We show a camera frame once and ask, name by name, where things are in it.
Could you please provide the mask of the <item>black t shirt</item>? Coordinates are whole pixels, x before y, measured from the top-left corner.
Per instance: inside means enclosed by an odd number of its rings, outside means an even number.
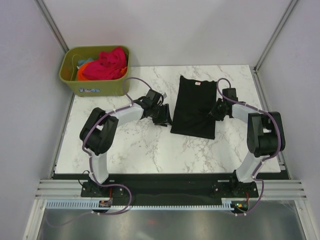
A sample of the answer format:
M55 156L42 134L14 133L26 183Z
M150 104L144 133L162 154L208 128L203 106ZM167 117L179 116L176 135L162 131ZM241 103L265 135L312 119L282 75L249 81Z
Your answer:
M215 139L216 121L209 115L217 100L217 83L180 76L170 132Z

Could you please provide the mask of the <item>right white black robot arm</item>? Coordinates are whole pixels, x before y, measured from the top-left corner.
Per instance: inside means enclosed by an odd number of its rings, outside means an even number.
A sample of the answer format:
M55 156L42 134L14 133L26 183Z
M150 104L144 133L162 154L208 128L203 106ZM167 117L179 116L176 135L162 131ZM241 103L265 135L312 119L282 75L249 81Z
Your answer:
M247 124L248 152L230 180L222 183L221 187L223 192L240 197L256 191L256 176L263 164L284 150L286 143L282 118L279 112L266 112L238 101L235 88L224 88L218 92L222 97L218 98L208 116L215 121L223 121L228 116Z

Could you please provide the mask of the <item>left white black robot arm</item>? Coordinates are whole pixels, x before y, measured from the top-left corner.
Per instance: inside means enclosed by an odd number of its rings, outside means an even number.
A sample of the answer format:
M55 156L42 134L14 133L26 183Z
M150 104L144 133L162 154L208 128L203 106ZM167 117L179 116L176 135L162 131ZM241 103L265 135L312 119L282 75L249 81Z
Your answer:
M130 122L151 118L156 126L172 124L169 104L165 96L150 89L145 96L131 99L128 105L105 111L96 107L90 113L79 138L82 151L89 156L89 177L94 181L92 191L99 197L106 196L110 185L107 167L107 152L111 148L117 128Z

